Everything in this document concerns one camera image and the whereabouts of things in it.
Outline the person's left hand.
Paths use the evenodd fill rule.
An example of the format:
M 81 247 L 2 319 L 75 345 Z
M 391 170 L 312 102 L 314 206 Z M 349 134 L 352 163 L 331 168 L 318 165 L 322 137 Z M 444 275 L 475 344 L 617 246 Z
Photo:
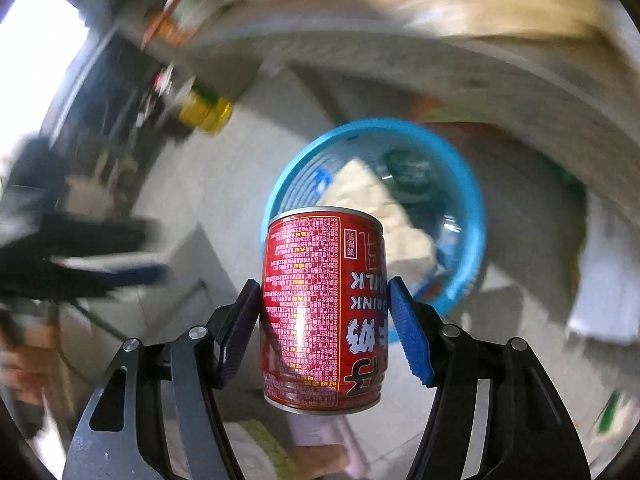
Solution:
M 50 309 L 38 315 L 1 304 L 1 383 L 17 401 L 44 407 L 56 351 L 56 322 Z

